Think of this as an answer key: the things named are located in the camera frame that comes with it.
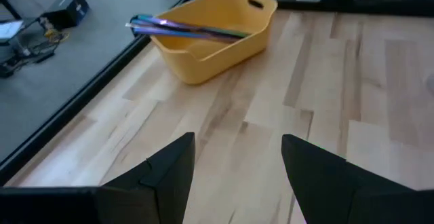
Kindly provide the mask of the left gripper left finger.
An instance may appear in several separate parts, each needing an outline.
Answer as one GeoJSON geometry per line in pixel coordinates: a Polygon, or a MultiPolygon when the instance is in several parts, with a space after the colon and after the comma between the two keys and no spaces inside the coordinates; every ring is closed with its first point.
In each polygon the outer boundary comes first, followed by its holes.
{"type": "Polygon", "coordinates": [[[182,224],[195,164],[187,132],[98,192],[101,224],[182,224]]]}

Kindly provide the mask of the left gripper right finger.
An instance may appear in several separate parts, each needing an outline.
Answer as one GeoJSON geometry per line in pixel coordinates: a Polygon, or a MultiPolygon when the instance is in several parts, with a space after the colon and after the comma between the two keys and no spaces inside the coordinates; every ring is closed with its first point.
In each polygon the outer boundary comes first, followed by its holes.
{"type": "Polygon", "coordinates": [[[381,223],[375,195],[413,192],[293,134],[282,136],[281,154],[308,224],[381,223]]]}

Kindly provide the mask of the iridescent blue knife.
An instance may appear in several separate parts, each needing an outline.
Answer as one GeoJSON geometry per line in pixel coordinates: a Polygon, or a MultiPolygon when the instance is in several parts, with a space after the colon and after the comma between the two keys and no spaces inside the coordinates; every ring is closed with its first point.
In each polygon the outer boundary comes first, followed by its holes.
{"type": "Polygon", "coordinates": [[[191,38],[191,39],[206,39],[210,41],[217,41],[223,43],[235,43],[236,41],[241,40],[241,38],[238,37],[225,37],[225,36],[203,34],[203,33],[169,31],[169,30],[158,29],[153,27],[133,28],[132,31],[134,34],[146,34],[146,35],[166,36],[166,37],[184,37],[184,38],[191,38]]]}

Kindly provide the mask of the iridescent purple cutlery piece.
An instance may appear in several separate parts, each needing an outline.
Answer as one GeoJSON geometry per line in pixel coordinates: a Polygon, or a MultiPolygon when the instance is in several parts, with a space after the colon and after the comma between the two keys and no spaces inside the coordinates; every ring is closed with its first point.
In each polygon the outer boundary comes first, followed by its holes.
{"type": "Polygon", "coordinates": [[[194,25],[170,22],[167,20],[153,20],[153,19],[146,19],[146,20],[133,19],[126,24],[126,27],[130,27],[130,28],[155,27],[155,28],[171,30],[171,31],[195,32],[195,33],[218,33],[219,32],[219,30],[206,28],[202,26],[194,26],[194,25]]]}

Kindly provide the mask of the teal iridescent cutlery piece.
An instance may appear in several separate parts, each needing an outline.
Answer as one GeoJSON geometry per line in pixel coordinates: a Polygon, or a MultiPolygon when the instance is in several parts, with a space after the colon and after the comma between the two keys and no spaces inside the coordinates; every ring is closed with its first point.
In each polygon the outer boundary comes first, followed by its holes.
{"type": "MultiPolygon", "coordinates": [[[[167,20],[167,21],[170,21],[170,22],[176,22],[176,21],[173,21],[173,20],[158,18],[158,17],[152,16],[152,15],[146,15],[146,14],[136,15],[131,20],[133,20],[133,19],[143,19],[143,20],[153,19],[153,20],[167,20]]],[[[238,38],[244,38],[244,37],[247,37],[247,36],[250,35],[249,33],[244,33],[244,32],[240,32],[240,31],[234,31],[234,30],[230,30],[230,29],[220,29],[220,28],[211,27],[211,26],[202,26],[202,27],[212,28],[212,29],[219,30],[218,33],[207,33],[207,34],[212,34],[212,35],[222,35],[222,36],[226,36],[226,37],[238,37],[238,38]]]]}

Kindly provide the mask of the yellow plastic bin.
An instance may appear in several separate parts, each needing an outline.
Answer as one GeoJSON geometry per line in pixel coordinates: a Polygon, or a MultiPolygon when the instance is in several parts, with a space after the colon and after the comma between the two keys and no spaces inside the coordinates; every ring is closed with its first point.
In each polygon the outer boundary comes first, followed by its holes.
{"type": "Polygon", "coordinates": [[[263,51],[269,40],[276,0],[192,0],[159,18],[241,31],[235,43],[205,39],[152,36],[170,70],[184,83],[199,84],[263,51]]]}

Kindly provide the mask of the black box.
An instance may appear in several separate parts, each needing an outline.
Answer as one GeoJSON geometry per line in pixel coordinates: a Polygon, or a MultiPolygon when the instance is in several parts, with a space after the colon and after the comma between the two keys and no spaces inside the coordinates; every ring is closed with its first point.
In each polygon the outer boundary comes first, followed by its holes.
{"type": "Polygon", "coordinates": [[[78,26],[89,8],[86,0],[55,0],[43,17],[56,29],[67,29],[78,26]]]}

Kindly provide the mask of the white paper sheet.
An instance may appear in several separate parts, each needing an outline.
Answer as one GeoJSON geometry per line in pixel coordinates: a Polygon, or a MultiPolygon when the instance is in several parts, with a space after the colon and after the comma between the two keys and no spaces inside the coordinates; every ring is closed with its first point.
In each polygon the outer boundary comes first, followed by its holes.
{"type": "Polygon", "coordinates": [[[24,26],[23,20],[15,20],[0,23],[0,43],[5,43],[13,38],[24,26]]]}

